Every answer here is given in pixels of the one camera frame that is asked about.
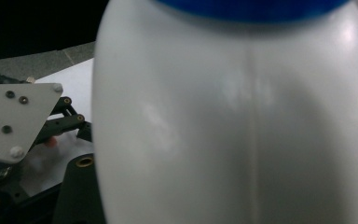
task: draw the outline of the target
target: white surface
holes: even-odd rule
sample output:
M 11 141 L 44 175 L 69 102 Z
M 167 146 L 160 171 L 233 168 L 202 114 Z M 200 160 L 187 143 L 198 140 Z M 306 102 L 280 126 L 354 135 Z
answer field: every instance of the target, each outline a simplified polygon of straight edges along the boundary
M 23 156 L 12 157 L 10 149 L 18 146 L 28 150 L 45 123 L 52 108 L 61 96 L 53 84 L 0 85 L 0 161 L 8 164 L 18 163 Z M 7 91 L 13 91 L 15 97 L 6 97 Z M 20 104 L 19 99 L 25 96 L 28 104 Z M 4 126 L 10 126 L 11 133 L 2 133 Z
M 77 64 L 58 73 L 40 78 L 36 83 L 61 83 L 62 96 L 72 99 L 72 106 L 78 114 L 90 118 L 91 70 L 93 59 Z M 30 195 L 51 188 L 63 180 L 68 162 L 80 155 L 93 152 L 93 145 L 76 139 L 76 132 L 57 136 L 58 145 L 54 148 L 36 146 L 25 157 L 24 174 L 21 186 Z
M 252 27 L 111 1 L 94 68 L 109 223 L 358 224 L 354 3 Z

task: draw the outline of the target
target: screw hole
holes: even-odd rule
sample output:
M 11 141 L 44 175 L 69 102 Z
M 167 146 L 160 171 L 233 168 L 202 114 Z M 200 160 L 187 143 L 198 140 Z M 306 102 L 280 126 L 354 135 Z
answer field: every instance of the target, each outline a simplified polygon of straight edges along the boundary
M 22 96 L 19 98 L 19 102 L 22 105 L 26 105 L 26 104 L 28 104 L 28 98 L 26 96 Z
M 2 133 L 11 133 L 11 132 L 13 132 L 13 130 L 11 129 L 10 126 L 5 125 L 2 127 Z
M 94 159 L 92 157 L 85 157 L 83 159 L 80 159 L 76 162 L 77 167 L 88 167 L 91 166 L 94 163 Z

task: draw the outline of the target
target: bolt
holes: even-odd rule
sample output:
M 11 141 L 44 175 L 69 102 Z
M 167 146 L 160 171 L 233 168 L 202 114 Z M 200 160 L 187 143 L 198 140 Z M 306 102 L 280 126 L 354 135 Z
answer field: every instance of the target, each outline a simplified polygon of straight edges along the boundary
M 53 90 L 55 92 L 62 92 L 63 91 L 62 85 L 60 83 L 54 83 L 53 84 Z
M 14 98 L 16 96 L 16 94 L 14 94 L 14 91 L 7 91 L 6 93 L 6 97 L 11 99 Z
M 10 156 L 14 159 L 24 156 L 24 149 L 22 147 L 13 147 L 10 149 Z
M 10 126 L 5 125 L 2 127 L 2 133 L 11 133 L 11 132 L 13 132 L 13 130 L 11 129 Z
M 26 104 L 28 104 L 28 98 L 26 96 L 22 96 L 19 98 L 19 102 L 22 105 L 26 105 Z

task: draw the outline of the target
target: bottle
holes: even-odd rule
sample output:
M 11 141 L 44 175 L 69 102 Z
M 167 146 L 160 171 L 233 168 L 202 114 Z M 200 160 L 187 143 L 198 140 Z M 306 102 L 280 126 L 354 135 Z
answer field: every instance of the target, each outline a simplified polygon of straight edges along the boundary
M 192 2 L 104 13 L 92 119 L 108 222 L 358 224 L 357 6 Z

